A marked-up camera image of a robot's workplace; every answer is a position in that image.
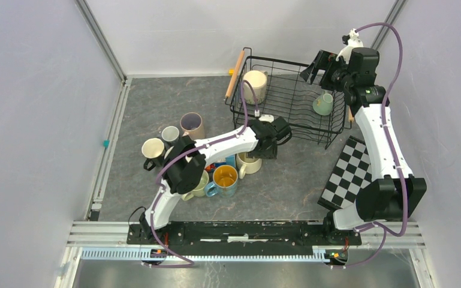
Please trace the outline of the cream cup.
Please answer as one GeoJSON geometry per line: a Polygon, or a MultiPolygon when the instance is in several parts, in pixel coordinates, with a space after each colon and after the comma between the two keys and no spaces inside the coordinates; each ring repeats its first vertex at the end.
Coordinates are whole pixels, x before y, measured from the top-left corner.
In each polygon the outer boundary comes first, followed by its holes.
{"type": "Polygon", "coordinates": [[[262,167],[263,160],[260,158],[250,158],[246,152],[236,155],[236,165],[239,179],[243,179],[245,175],[257,173],[262,167]]]}

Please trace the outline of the cream floral mug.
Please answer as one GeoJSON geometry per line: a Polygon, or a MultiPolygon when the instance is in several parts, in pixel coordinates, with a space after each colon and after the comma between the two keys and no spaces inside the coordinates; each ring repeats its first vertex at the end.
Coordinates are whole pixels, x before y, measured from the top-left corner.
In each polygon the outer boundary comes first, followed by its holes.
{"type": "MultiPolygon", "coordinates": [[[[264,101],[266,97],[267,90],[267,74],[258,70],[251,70],[245,73],[244,80],[248,81],[254,92],[257,99],[257,103],[260,104],[264,101]]],[[[250,90],[247,84],[243,85],[244,97],[248,104],[255,104],[252,91],[250,90]]]]}

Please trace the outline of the blue mug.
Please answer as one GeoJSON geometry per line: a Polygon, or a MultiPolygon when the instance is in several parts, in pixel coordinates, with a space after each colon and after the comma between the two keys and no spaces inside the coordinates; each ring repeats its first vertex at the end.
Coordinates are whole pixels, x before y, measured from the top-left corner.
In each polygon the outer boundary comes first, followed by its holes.
{"type": "Polygon", "coordinates": [[[204,188],[205,195],[207,197],[215,195],[232,197],[236,193],[238,179],[238,172],[233,166],[219,166],[213,172],[213,181],[204,188]]]}

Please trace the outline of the pink mug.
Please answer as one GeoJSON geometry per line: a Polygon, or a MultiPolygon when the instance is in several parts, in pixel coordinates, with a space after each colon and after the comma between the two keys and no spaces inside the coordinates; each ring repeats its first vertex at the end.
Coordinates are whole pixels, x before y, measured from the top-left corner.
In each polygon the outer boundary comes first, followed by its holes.
{"type": "Polygon", "coordinates": [[[183,134],[189,136],[192,140],[205,139],[203,118],[196,112],[184,114],[180,119],[180,127],[183,134]]]}

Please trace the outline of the green mug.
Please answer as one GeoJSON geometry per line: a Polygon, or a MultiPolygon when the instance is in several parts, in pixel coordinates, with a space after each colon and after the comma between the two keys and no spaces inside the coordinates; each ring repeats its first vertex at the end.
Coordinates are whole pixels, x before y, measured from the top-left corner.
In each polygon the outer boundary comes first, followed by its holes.
{"type": "Polygon", "coordinates": [[[208,183],[209,183],[209,174],[206,171],[204,171],[198,185],[192,191],[184,194],[182,196],[182,200],[188,201],[195,197],[204,197],[206,195],[204,192],[204,188],[208,183]]]}

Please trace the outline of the grey blue small cup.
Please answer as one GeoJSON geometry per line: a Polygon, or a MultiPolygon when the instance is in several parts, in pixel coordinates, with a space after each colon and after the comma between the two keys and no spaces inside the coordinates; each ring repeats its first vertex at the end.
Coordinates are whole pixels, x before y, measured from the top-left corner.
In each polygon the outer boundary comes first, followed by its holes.
{"type": "Polygon", "coordinates": [[[180,136],[179,129],[172,125],[165,127],[161,131],[161,139],[170,146],[173,146],[179,140],[179,136],[180,136]]]}

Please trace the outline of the black mug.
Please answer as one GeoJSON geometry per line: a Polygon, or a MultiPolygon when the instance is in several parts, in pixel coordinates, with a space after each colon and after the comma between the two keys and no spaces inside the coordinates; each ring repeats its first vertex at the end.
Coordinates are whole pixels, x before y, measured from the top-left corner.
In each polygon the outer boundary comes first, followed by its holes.
{"type": "Polygon", "coordinates": [[[146,158],[143,168],[152,171],[164,165],[165,144],[160,138],[151,138],[144,142],[141,152],[146,158]]]}

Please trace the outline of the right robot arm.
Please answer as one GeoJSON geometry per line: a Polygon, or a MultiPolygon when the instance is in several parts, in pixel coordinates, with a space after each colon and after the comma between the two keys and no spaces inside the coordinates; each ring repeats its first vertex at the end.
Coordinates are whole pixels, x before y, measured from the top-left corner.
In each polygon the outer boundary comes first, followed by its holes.
{"type": "Polygon", "coordinates": [[[355,202],[329,217],[322,229],[326,243],[337,245],[346,230],[376,221],[406,221],[427,191],[424,178],[414,176],[397,141],[391,120],[387,90],[375,84],[379,51],[358,47],[349,58],[320,50],[300,77],[313,83],[323,71],[321,88],[342,92],[345,103],[361,129],[370,158],[372,180],[362,188],[355,202]]]}

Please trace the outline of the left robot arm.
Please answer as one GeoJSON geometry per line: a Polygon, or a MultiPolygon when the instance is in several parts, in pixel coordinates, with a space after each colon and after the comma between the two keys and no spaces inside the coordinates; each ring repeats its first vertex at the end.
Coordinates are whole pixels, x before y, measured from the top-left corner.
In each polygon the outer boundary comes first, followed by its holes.
{"type": "Polygon", "coordinates": [[[292,129],[282,117],[272,122],[253,118],[235,130],[208,139],[192,140],[183,136],[165,156],[155,179],[158,192],[140,216],[143,239],[153,245],[163,240],[164,227],[173,209],[183,194],[198,185],[207,166],[243,152],[255,158],[275,159],[278,146],[291,138],[292,129]]]}

